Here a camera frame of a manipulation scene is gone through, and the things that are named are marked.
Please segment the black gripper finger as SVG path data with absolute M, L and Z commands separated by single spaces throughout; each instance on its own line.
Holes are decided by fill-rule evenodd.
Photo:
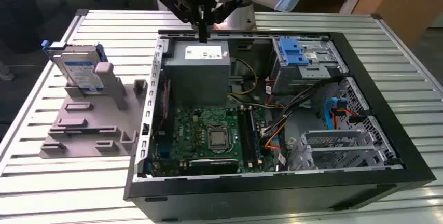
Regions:
M 167 9 L 183 23 L 189 23 L 197 31 L 199 42 L 204 43 L 204 19 L 201 17 L 201 6 L 187 6 L 184 0 L 160 0 Z
M 241 3 L 243 0 L 232 0 L 221 3 L 217 7 L 216 2 L 204 4 L 204 43 L 208 41 L 213 24 L 220 24 Z

